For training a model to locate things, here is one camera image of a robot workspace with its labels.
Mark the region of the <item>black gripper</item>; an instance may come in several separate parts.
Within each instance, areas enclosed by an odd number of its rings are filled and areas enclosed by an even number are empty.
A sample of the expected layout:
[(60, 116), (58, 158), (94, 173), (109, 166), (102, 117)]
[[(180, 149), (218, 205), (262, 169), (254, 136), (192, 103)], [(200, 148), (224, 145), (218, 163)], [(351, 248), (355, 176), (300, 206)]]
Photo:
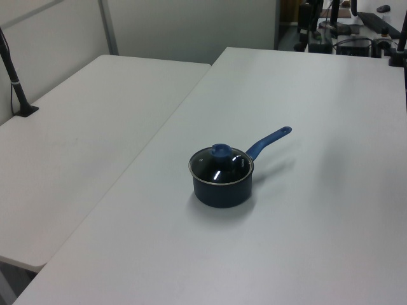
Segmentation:
[(303, 0), (300, 2), (298, 10), (300, 38), (299, 42), (294, 45), (294, 51), (305, 51), (307, 44), (321, 44), (321, 33), (315, 31), (320, 14), (321, 0)]

